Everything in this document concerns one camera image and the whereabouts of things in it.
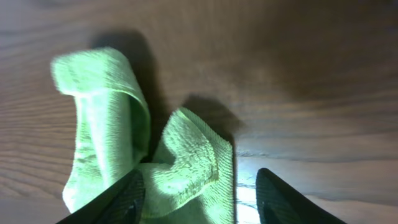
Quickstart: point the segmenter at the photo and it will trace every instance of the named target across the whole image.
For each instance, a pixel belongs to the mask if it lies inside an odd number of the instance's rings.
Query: lime green fabric
[[[71,212],[131,169],[144,176],[141,223],[232,223],[232,146],[191,111],[174,111],[152,163],[150,116],[125,56],[111,48],[62,55],[58,90],[75,98],[76,151],[63,199]]]

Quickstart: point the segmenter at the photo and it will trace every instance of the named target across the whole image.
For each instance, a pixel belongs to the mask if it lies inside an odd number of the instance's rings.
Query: folded cloth
[[[191,111],[167,123],[153,163],[149,112],[125,56],[112,48],[57,57],[58,90],[75,97],[76,151],[63,191],[69,211],[86,205],[131,169],[144,177],[141,223],[232,223],[232,146]]]

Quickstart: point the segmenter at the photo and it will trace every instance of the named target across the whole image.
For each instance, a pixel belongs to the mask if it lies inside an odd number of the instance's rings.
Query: wooden table
[[[110,45],[131,61],[154,142],[181,105],[234,142],[238,222],[258,223],[267,167],[348,223],[396,223],[398,7],[350,2],[2,0],[2,222],[68,214],[75,107],[49,63]]]

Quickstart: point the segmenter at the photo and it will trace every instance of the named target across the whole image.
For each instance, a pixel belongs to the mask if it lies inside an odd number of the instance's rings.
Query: wood grain
[[[397,40],[393,1],[1,0],[0,204],[15,208],[1,216],[66,215],[75,107],[49,63],[110,45],[137,75],[154,142],[181,105],[234,142],[239,223],[259,221],[261,167],[348,223],[395,223]]]

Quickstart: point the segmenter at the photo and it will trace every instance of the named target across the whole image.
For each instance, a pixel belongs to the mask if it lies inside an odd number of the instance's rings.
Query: cloth
[[[76,151],[63,191],[75,212],[131,169],[144,177],[141,223],[232,223],[232,146],[191,111],[174,111],[152,163],[150,116],[127,58],[112,48],[57,57],[58,90],[75,97]]]

